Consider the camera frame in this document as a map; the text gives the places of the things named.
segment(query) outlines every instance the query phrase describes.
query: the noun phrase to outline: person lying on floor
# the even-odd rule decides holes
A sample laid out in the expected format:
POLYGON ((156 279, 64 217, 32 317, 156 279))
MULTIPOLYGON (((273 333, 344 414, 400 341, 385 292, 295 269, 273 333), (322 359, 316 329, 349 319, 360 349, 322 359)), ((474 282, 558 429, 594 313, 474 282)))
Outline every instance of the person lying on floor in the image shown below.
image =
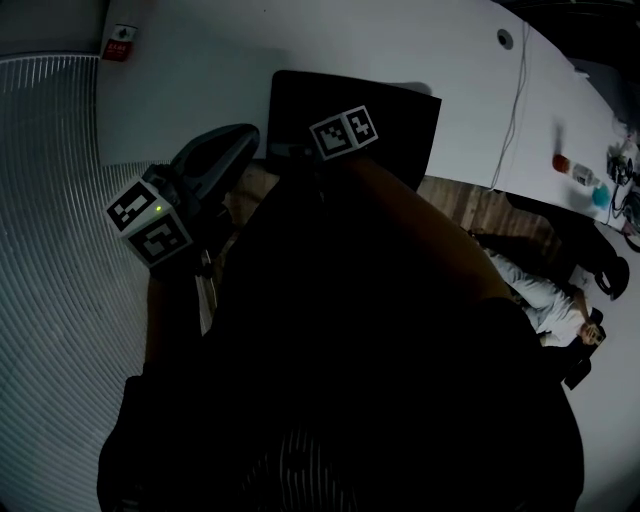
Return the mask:
POLYGON ((602 333, 590 318, 592 308, 580 288, 568 295, 548 279, 528 274, 501 254, 490 249, 485 253, 505 283, 527 301, 524 312, 542 335, 540 342, 544 346, 566 347, 576 336, 585 345, 600 344, 602 333))

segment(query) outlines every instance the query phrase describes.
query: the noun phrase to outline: corrugated panel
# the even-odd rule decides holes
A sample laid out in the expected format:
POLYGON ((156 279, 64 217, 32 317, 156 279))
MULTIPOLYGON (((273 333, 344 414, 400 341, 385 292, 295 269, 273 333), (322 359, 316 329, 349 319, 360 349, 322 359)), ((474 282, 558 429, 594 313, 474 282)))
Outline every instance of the corrugated panel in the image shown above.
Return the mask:
POLYGON ((0 62, 0 500, 99 510, 98 455, 139 373, 147 272, 101 209, 145 164, 101 170, 98 59, 0 62))

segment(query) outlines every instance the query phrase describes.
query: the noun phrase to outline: person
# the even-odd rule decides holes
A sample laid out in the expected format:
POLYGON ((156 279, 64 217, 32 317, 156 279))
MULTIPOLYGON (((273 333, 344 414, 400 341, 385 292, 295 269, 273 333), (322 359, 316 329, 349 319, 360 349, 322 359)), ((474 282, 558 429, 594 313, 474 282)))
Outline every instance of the person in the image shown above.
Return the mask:
POLYGON ((205 336, 189 265, 153 270, 101 509, 573 510, 580 433, 490 260, 366 155, 320 172, 259 205, 205 336))
POLYGON ((485 252, 502 279, 527 302, 524 312, 543 346, 566 347, 576 337, 585 345, 600 344, 603 336, 591 319, 592 308, 583 290, 575 287, 569 295, 549 279, 524 272, 501 254, 489 249, 485 252))

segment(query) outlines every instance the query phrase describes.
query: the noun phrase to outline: wire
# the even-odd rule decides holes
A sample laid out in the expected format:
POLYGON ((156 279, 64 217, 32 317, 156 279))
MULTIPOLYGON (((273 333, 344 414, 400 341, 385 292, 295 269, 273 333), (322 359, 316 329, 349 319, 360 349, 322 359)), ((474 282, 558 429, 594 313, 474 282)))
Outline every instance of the wire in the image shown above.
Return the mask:
POLYGON ((620 203, 619 207, 615 206, 615 199, 616 199, 616 193, 618 192, 618 185, 616 185, 616 190, 613 193, 613 198, 611 199, 611 209, 613 210, 613 218, 614 219, 618 219, 620 218, 620 215, 622 215, 622 213, 624 212, 624 208, 625 206, 627 206, 627 200, 629 199, 629 196, 631 195, 631 191, 629 191, 627 193, 626 196, 624 196, 624 199, 622 200, 622 203, 620 203))
POLYGON ((609 221, 611 220, 611 210, 613 210, 613 209, 614 209, 614 206, 613 206, 613 205, 615 204, 616 196, 618 195, 618 187, 619 187, 619 186, 620 186, 620 185, 618 185, 618 184, 616 183, 616 188, 615 188, 615 189, 613 189, 613 197, 611 198, 611 202, 609 203, 609 212, 607 213, 607 222, 605 223, 605 225, 608 225, 608 224, 609 224, 609 221))
MULTIPOLYGON (((207 255, 207 259, 209 260, 209 265, 211 265, 211 256, 209 256, 209 251, 207 249, 205 249, 205 254, 207 255)), ((216 287, 213 284, 213 279, 209 279, 209 284, 211 284, 211 289, 213 290, 213 302, 216 305, 216 308, 218 307, 218 294, 216 293, 216 287)))
POLYGON ((513 108, 511 109, 511 118, 509 119, 509 127, 507 128, 507 133, 504 137, 504 142, 502 143, 502 150, 500 152, 500 159, 498 160, 498 165, 496 166, 496 172, 493 175, 493 180, 491 181, 490 190, 494 190, 496 184, 498 183, 498 178, 500 177, 500 171, 502 170, 502 161, 513 142, 513 138, 516 134, 516 117, 518 113, 518 103, 520 101, 520 95, 524 90, 524 86, 527 83, 527 43, 529 42, 529 35, 531 34, 531 25, 522 22, 522 56, 520 57, 520 71, 518 73, 518 88, 516 90, 516 97, 513 101, 513 108))

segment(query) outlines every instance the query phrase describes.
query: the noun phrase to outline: white desk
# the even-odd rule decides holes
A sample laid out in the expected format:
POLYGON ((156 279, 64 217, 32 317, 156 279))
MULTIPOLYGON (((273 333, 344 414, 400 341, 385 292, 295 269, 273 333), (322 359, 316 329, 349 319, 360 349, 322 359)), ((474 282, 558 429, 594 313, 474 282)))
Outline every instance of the white desk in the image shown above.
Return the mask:
MULTIPOLYGON (((124 3, 112 0, 106 33, 120 20, 124 3)), ((260 128, 258 156, 263 156, 271 76, 292 69, 426 84, 442 99, 426 173, 491 184, 522 44, 520 19, 501 6, 490 0, 177 4, 157 0, 141 22, 130 59, 100 65, 103 164, 169 159, 196 135, 238 122, 260 128), (498 44, 501 28, 514 37, 510 51, 498 44)), ((518 115, 521 131, 505 157, 497 188, 598 216, 569 201, 584 191, 551 167, 553 120, 558 117, 566 125, 565 154, 605 172, 606 146, 614 142, 613 114, 534 30, 529 53, 530 80, 518 115)))
MULTIPOLYGON (((624 139, 613 129, 613 112, 586 78, 548 40, 534 30, 528 45, 530 78, 524 92, 524 115, 514 140, 515 158, 505 165, 497 188, 588 215, 618 229, 614 219, 593 205, 593 188, 583 187, 553 169, 555 134, 563 132, 561 153, 586 165, 613 193, 607 177, 607 148, 624 139)), ((618 192, 620 202, 626 192, 618 192)))

